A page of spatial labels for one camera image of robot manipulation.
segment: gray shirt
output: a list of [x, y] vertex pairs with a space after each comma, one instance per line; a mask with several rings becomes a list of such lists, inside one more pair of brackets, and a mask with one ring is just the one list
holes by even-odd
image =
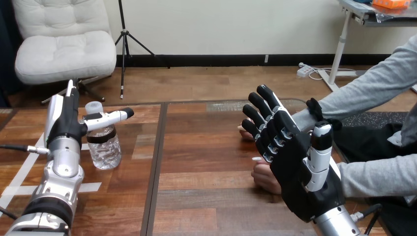
[[[320, 100], [324, 118], [344, 119], [380, 106], [417, 84], [417, 35], [395, 49], [385, 61]], [[315, 120], [308, 110], [293, 115], [301, 130]], [[403, 128], [388, 139], [398, 146], [417, 141], [417, 104]], [[346, 197], [409, 196], [417, 194], [417, 153], [368, 162], [338, 164]]]

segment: wooden table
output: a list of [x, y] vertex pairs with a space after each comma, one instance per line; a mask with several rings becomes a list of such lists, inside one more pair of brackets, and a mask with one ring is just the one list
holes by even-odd
[[[120, 108], [105, 107], [104, 110]], [[81, 151], [81, 166], [85, 171], [83, 183], [101, 185], [96, 192], [79, 194], [72, 228], [74, 236], [133, 236], [140, 233], [144, 213], [147, 217], [149, 211], [145, 203], [161, 106], [131, 108], [135, 116], [116, 125], [122, 151], [122, 161], [117, 168], [99, 170], [94, 167], [89, 150]], [[85, 109], [80, 108], [79, 112], [80, 118], [85, 115]], [[18, 110], [13, 115], [0, 131], [0, 143], [35, 145], [44, 131], [46, 109]], [[15, 176], [26, 159], [29, 159], [28, 153], [0, 150], [0, 192], [12, 181], [15, 186], [23, 186], [22, 189], [39, 185], [46, 157], [36, 158], [29, 173], [23, 174], [19, 182], [19, 177]], [[30, 195], [2, 195], [0, 202], [7, 199], [11, 200], [7, 209], [21, 215]], [[7, 216], [1, 216], [0, 235], [7, 232], [12, 222]]]
[[[291, 114], [305, 108], [299, 100], [282, 102]], [[135, 116], [117, 124], [123, 154], [117, 168], [98, 170], [89, 151], [82, 151], [83, 183], [101, 185], [96, 192], [80, 193], [73, 235], [315, 236], [313, 227], [292, 214], [279, 196], [254, 185], [251, 158], [259, 154], [252, 142], [241, 140], [237, 130], [245, 118], [241, 109], [246, 103], [130, 106]], [[0, 144], [36, 144], [45, 117], [44, 109], [14, 110], [0, 131]], [[27, 157], [27, 153], [0, 149], [1, 191]], [[333, 157], [340, 161], [337, 153]], [[21, 186], [38, 185], [44, 165], [45, 157], [37, 158]], [[7, 209], [21, 214], [29, 198], [12, 196]], [[354, 212], [367, 205], [348, 201], [346, 207]], [[0, 235], [11, 223], [6, 216], [0, 218]], [[377, 224], [371, 235], [386, 234]]]

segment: chair base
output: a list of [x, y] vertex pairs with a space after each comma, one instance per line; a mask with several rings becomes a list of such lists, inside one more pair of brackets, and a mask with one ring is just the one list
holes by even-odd
[[[111, 76], [111, 74], [97, 76], [97, 77], [93, 77], [93, 78], [86, 79], [86, 80], [79, 79], [78, 82], [76, 82], [75, 84], [76, 84], [76, 87], [78, 88], [78, 91], [84, 92], [84, 93], [88, 94], [89, 96], [93, 97], [97, 101], [104, 102], [104, 101], [106, 101], [106, 98], [104, 98], [103, 96], [101, 96], [98, 93], [96, 93], [93, 90], [91, 90], [91, 88], [87, 87], [87, 84], [92, 83], [92, 82], [95, 82], [97, 80], [101, 80], [101, 79], [106, 78], [106, 77], [109, 77], [109, 76]], [[61, 92], [59, 92], [57, 94], [64, 95], [65, 93], [66, 93], [66, 89], [62, 90]], [[46, 103], [48, 103], [49, 101], [51, 101], [51, 98], [52, 97], [50, 97], [50, 98], [42, 101], [41, 104], [42, 105], [45, 105]]]

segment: power strip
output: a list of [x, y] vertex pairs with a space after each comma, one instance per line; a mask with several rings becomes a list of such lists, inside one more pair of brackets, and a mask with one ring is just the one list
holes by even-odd
[[308, 77], [311, 72], [313, 72], [313, 68], [309, 65], [305, 65], [297, 71], [297, 75], [300, 77]]

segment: black cable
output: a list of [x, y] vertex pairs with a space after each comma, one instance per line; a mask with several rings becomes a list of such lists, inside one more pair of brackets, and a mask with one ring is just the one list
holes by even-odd
[[371, 232], [371, 229], [372, 229], [372, 227], [374, 226], [375, 222], [377, 222], [377, 219], [378, 219], [378, 217], [379, 217], [380, 213], [381, 213], [381, 210], [379, 209], [379, 211], [377, 211], [377, 212], [374, 214], [374, 216], [372, 217], [371, 221], [369, 222], [368, 227], [366, 227], [366, 230], [365, 230], [365, 234], [366, 234], [366, 235], [369, 235], [369, 233]]
[[363, 214], [363, 217], [365, 218], [369, 214], [374, 213], [374, 212], [377, 212], [381, 208], [382, 208], [382, 205], [378, 203], [378, 204], [375, 204], [375, 205], [370, 206], [368, 209], [366, 209], [364, 211], [360, 211], [360, 213], [362, 213]]
[[8, 217], [12, 218], [13, 220], [17, 220], [17, 216], [16, 215], [14, 215], [13, 213], [9, 212], [8, 210], [2, 208], [1, 206], [0, 206], [0, 211], [3, 214], [7, 215]]
[[27, 145], [1, 144], [0, 148], [17, 150], [17, 151], [28, 151], [28, 146]]

